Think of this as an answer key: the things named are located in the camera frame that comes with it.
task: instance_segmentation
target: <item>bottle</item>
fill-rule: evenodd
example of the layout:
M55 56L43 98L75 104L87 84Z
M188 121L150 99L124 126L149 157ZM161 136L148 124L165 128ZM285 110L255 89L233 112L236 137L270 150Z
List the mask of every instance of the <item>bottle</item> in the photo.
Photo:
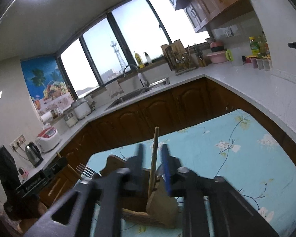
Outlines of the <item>bottle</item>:
M259 55L260 56L266 56L265 43L264 43L264 40L262 39L261 36L258 36L258 45L259 45L259 48L260 48Z
M255 41L255 37L250 37L250 48L253 55L258 55L260 48L258 43Z
M147 52L144 52L145 56L146 56L146 60L148 61L148 64L151 64L152 61L151 61L151 58L150 56L147 54Z
M262 37L265 45L265 51L266 51L266 56L270 56L270 50L269 50L269 45L267 44L266 36L264 34L264 31L262 31Z
M141 60L140 55L138 53L136 53L136 52L134 52L134 53L135 53L135 59L136 59L136 61L138 63L138 66L139 66L140 69L142 69L145 65L144 65L143 61Z

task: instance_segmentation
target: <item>rice cooker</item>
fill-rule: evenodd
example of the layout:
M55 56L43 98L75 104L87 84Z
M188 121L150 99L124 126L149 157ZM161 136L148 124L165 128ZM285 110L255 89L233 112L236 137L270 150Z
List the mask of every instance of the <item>rice cooker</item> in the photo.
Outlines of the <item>rice cooker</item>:
M92 112L85 98L80 98L74 101L71 104L71 107L79 120L85 118Z
M48 127L40 132L35 142L42 152L51 151L61 141L60 134L55 127Z

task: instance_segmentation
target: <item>window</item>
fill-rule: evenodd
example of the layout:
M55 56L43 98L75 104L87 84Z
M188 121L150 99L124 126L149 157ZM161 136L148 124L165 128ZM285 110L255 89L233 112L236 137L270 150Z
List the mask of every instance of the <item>window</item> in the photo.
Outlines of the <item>window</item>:
M195 33L184 10L174 10L169 0L149 0L163 23L171 41L180 39L184 47L206 42L207 31Z
M62 63L78 97L84 97L99 87L79 39L61 55Z
M134 58L134 51L143 62L147 62L145 52L151 59L163 56L161 45L169 43L146 0L132 0L112 14Z
M106 18L85 32L83 38L104 83L123 74L128 63Z

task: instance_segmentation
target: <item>sink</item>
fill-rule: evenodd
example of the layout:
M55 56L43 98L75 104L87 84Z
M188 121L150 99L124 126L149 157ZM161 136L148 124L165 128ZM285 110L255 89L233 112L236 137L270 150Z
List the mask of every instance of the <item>sink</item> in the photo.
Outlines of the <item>sink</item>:
M167 78L161 79L159 81L156 81L156 82L150 84L148 87L143 87L143 88L137 89L137 90L135 90L133 92L130 92L130 93L122 96L122 97L117 98L105 110L113 108L114 106L116 106L118 104L121 104L121 103L123 103L125 101L128 101L128 100L130 100L130 99L132 99L132 98L134 98L134 97L136 97L136 96L138 96L138 95L140 95L140 94L142 94L144 92L150 91L150 90L158 88L160 86L168 85L169 83L170 83L169 77L167 77Z

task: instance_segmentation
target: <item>green handle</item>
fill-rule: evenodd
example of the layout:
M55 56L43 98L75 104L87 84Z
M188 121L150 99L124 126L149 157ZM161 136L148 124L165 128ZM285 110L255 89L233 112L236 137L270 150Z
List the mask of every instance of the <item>green handle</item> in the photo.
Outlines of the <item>green handle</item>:
M234 60L234 58L232 56L232 53L231 53L231 50L229 50L229 49L226 51L226 58L229 61L233 61Z

